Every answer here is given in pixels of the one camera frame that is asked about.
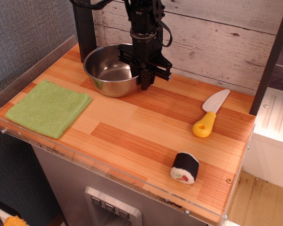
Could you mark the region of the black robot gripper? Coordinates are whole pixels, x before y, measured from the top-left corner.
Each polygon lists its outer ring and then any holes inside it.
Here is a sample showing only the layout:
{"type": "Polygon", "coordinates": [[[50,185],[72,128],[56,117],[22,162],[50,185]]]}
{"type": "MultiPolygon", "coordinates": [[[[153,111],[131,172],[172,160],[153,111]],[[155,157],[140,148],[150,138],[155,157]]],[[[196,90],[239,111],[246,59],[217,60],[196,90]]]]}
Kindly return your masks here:
{"type": "Polygon", "coordinates": [[[130,66],[133,78],[141,76],[141,89],[147,90],[156,77],[169,81],[172,63],[162,54],[163,45],[157,36],[148,39],[132,37],[132,44],[119,44],[118,59],[130,66]]]}

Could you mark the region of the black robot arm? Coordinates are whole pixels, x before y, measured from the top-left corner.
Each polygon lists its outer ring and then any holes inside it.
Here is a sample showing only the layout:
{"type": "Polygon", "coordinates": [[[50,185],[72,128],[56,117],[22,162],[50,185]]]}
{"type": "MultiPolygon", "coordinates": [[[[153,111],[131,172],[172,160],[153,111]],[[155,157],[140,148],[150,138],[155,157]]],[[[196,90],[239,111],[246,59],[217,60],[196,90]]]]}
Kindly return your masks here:
{"type": "Polygon", "coordinates": [[[169,81],[172,63],[163,56],[162,48],[169,47],[173,37],[170,33],[168,43],[163,43],[163,30],[170,32],[162,22],[165,6],[160,0],[126,0],[125,8],[132,44],[118,45],[119,60],[129,64],[133,77],[140,77],[142,90],[147,90],[156,77],[169,81]]]}

